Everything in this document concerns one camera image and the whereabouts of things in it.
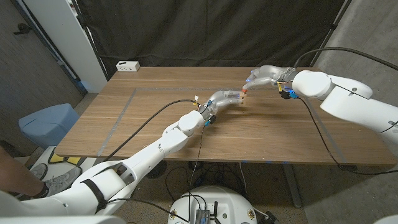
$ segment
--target black backdrop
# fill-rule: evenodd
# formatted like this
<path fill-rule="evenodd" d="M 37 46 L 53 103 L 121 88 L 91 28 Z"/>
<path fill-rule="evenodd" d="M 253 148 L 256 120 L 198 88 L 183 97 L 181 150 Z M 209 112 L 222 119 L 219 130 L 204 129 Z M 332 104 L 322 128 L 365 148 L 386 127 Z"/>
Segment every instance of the black backdrop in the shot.
<path fill-rule="evenodd" d="M 301 54 L 319 48 L 343 3 L 78 1 L 110 77 L 120 60 L 137 60 L 141 66 L 292 66 Z"/>

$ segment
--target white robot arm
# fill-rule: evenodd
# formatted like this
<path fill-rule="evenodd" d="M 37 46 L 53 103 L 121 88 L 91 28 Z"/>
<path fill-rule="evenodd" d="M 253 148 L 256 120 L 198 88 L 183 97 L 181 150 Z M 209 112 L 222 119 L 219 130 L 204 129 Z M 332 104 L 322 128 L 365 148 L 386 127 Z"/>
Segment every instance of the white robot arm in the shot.
<path fill-rule="evenodd" d="M 0 216 L 110 215 L 124 200 L 108 201 L 130 197 L 140 180 L 165 156 L 184 147 L 196 128 L 212 123 L 220 107 L 241 102 L 238 91 L 218 91 L 205 106 L 182 116 L 161 138 L 132 157 L 97 164 L 79 176 L 70 189 L 51 197 L 20 202 L 0 191 Z"/>
<path fill-rule="evenodd" d="M 270 65 L 253 70 L 246 81 L 244 91 L 268 83 L 285 83 L 298 95 L 322 100 L 320 108 L 331 115 L 372 129 L 398 144 L 398 108 L 371 99 L 372 89 L 361 82 Z"/>

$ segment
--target blue stool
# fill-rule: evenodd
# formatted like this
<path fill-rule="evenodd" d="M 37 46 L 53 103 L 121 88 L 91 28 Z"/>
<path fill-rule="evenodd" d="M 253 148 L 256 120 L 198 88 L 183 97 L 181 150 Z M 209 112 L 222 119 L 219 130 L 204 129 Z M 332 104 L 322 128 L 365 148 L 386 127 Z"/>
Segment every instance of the blue stool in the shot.
<path fill-rule="evenodd" d="M 21 118 L 19 128 L 23 135 L 43 149 L 57 146 L 79 119 L 69 103 L 50 106 Z"/>

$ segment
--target black strap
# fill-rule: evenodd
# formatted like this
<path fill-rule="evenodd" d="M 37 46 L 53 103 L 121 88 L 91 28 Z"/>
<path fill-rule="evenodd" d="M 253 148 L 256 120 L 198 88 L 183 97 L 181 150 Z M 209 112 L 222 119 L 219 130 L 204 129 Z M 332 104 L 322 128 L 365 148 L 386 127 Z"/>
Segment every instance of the black strap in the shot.
<path fill-rule="evenodd" d="M 97 206 L 97 211 L 95 211 L 95 213 L 105 208 L 106 200 L 100 189 L 97 187 L 97 185 L 90 179 L 84 180 L 81 183 L 86 184 L 87 187 L 90 188 L 90 190 L 94 193 L 95 197 L 97 198 L 98 206 Z"/>

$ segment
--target power strip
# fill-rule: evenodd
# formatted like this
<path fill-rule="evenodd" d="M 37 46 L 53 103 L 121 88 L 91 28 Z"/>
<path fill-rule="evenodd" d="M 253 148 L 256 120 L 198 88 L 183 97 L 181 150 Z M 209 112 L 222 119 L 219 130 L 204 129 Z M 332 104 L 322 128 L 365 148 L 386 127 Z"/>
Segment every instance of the power strip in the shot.
<path fill-rule="evenodd" d="M 136 72 L 139 69 L 139 62 L 120 61 L 116 68 L 119 72 Z"/>

